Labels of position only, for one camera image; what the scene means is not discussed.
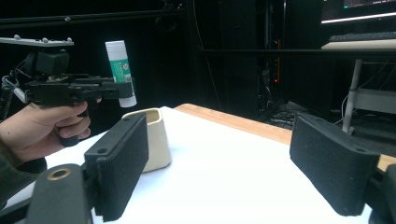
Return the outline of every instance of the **green label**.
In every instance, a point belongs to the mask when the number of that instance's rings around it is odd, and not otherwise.
[[[125,82],[125,76],[131,75],[128,59],[110,61],[110,66],[116,82]]]

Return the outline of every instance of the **white tabletop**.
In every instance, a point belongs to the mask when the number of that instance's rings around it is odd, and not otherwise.
[[[337,215],[290,160],[289,146],[168,107],[162,112],[173,161],[142,174],[122,217],[108,223],[368,223],[367,205],[359,217]],[[47,157],[49,167],[82,164],[100,136]]]

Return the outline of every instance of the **beige cup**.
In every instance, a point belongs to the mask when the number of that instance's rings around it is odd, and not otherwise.
[[[148,123],[148,162],[143,172],[163,168],[171,162],[172,158],[161,109],[149,108],[138,110],[127,113],[122,118],[124,119],[140,113],[146,113]]]

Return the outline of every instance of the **wooden table edge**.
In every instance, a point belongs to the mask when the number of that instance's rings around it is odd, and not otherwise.
[[[175,107],[175,110],[290,145],[291,130],[282,129],[252,119],[244,119],[198,105],[183,104]],[[385,171],[389,165],[394,163],[396,163],[396,158],[388,155],[381,155],[378,168]]]

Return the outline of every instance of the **monitor screen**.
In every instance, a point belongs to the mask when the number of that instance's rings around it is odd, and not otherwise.
[[[396,18],[396,0],[323,0],[322,24]]]

